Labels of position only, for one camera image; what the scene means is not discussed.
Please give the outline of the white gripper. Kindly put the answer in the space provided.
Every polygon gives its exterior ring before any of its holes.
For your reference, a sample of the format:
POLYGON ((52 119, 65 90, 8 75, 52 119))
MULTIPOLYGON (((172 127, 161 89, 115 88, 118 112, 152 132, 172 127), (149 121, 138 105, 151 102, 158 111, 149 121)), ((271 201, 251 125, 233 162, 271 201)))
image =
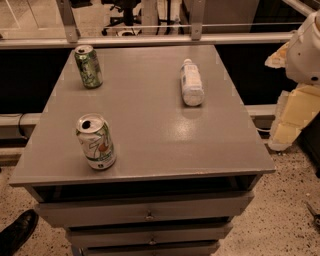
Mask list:
POLYGON ((268 146, 284 151, 320 112, 320 10, 311 13, 265 65, 286 66, 287 77, 299 83, 291 92, 281 92, 271 125, 268 146))

